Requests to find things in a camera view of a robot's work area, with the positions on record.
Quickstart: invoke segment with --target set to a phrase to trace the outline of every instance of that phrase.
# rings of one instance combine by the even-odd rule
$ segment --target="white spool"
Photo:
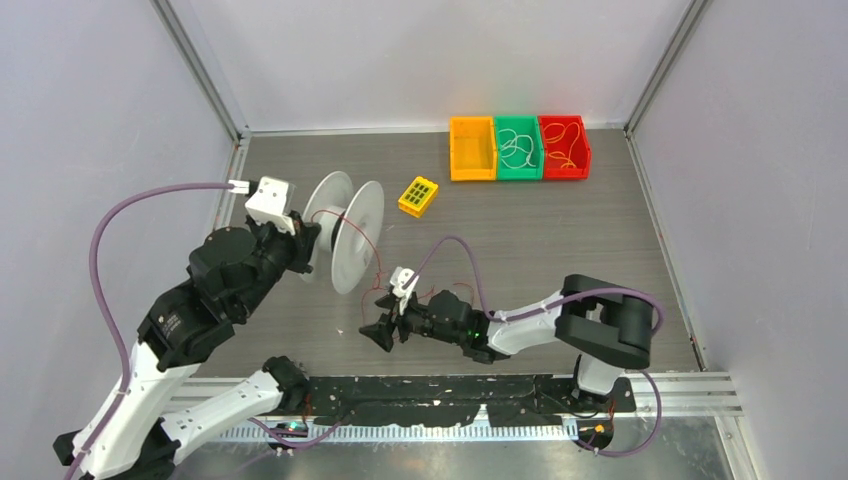
[[[365,238],[349,223],[340,220],[338,215],[344,215],[377,245],[383,227],[384,208],[383,187],[378,182],[367,182],[354,194],[353,182],[346,173],[337,171],[324,177],[303,211],[303,220],[318,222],[321,234],[312,252],[310,265],[314,268],[313,273],[301,274],[301,278],[312,282],[320,270],[319,257],[329,253],[332,257],[330,275],[333,288],[342,295],[353,290],[365,274],[374,252]]]

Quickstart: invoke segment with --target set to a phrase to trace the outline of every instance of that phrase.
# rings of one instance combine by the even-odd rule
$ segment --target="white bracket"
[[[412,292],[415,290],[415,285],[418,283],[418,277],[415,277],[415,280],[413,280],[408,287],[404,287],[406,282],[408,282],[414,274],[415,272],[409,268],[397,267],[392,273],[392,278],[389,280],[389,283],[392,285],[392,295],[400,299],[400,304],[398,306],[399,314],[403,314],[406,310],[406,306],[409,304],[409,299],[412,298]]]
[[[294,221],[286,215],[294,185],[272,177],[262,177],[256,193],[245,202],[244,207],[256,223],[273,223],[277,230],[295,234]]]
[[[159,359],[146,343],[133,346],[132,378],[128,393],[115,411],[115,415],[100,432],[80,464],[80,470],[94,478],[109,478],[133,466],[141,452],[141,445],[159,414],[183,382],[200,367],[199,363],[185,367],[169,368],[160,372]],[[74,436],[74,456],[79,455],[83,443],[94,426],[103,418],[118,393],[120,380],[103,402],[100,411],[89,424]]]
[[[179,440],[174,464],[179,465],[204,443],[218,438],[233,425],[267,413],[280,405],[283,393],[270,373],[258,371],[230,390],[200,405],[162,416],[162,429]]]

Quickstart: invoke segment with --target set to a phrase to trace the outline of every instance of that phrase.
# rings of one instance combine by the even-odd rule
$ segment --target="storage bin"
[[[540,115],[546,180],[589,178],[592,149],[579,115]]]
[[[535,116],[495,117],[498,180],[539,180],[545,149]]]
[[[450,120],[451,180],[494,180],[497,147],[492,117],[453,117]]]

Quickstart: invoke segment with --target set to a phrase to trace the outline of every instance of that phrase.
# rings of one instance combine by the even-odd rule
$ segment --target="red wire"
[[[316,210],[312,214],[312,216],[309,218],[309,221],[314,222],[315,221],[315,215],[318,215],[319,213],[329,213],[330,215],[334,215],[334,216],[342,219],[345,223],[347,223],[351,227],[353,227],[357,232],[359,232],[360,235],[362,235],[362,238],[364,238],[365,241],[368,242],[368,245],[371,247],[371,250],[374,251],[374,256],[377,258],[377,274],[374,276],[374,282],[371,283],[371,288],[369,288],[368,290],[365,291],[365,293],[362,294],[362,298],[359,301],[359,309],[362,313],[362,325],[365,326],[365,299],[366,299],[366,297],[368,297],[369,293],[376,292],[376,291],[379,291],[379,290],[383,290],[383,287],[382,287],[382,285],[383,285],[383,275],[385,275],[387,273],[387,272],[383,271],[383,260],[382,260],[382,258],[380,258],[380,252],[377,250],[377,246],[374,245],[374,242],[372,242],[371,239],[368,238],[368,235],[365,234],[365,232],[359,227],[359,225],[351,222],[350,220],[348,220],[347,217],[345,217],[345,216],[343,216],[339,213],[333,212],[331,210],[326,210],[326,209]],[[463,283],[463,282],[457,282],[457,283],[454,283],[454,285],[462,285],[462,286],[468,288],[468,290],[471,292],[471,305],[473,306],[474,305],[474,288],[472,288],[471,285],[469,285],[467,283]],[[432,287],[430,287],[429,292],[418,297],[418,299],[424,300],[425,298],[430,297],[435,293],[436,293],[436,286],[433,285]]]
[[[374,277],[374,283],[371,284],[372,285],[371,288],[372,289],[379,289],[380,285],[383,283],[383,280],[382,280],[383,275],[386,272],[383,271],[383,260],[380,258],[380,252],[377,251],[377,247],[374,245],[374,242],[372,242],[371,239],[368,238],[368,235],[366,235],[365,232],[362,231],[361,228],[359,228],[359,225],[351,222],[350,220],[347,219],[347,217],[345,217],[345,216],[343,216],[339,213],[330,211],[330,210],[323,210],[322,209],[322,210],[315,211],[315,213],[313,213],[312,216],[309,218],[309,221],[314,222],[315,221],[315,215],[318,215],[319,213],[329,213],[330,215],[335,215],[336,217],[341,218],[345,223],[347,223],[348,225],[353,227],[357,232],[359,232],[359,234],[362,235],[362,238],[364,238],[365,241],[368,242],[368,245],[371,247],[371,250],[374,251],[374,256],[377,257],[377,275]]]

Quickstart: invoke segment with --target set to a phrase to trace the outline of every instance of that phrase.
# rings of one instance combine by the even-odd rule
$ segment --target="yellow bin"
[[[493,117],[452,117],[450,122],[451,180],[494,180],[498,147]]]

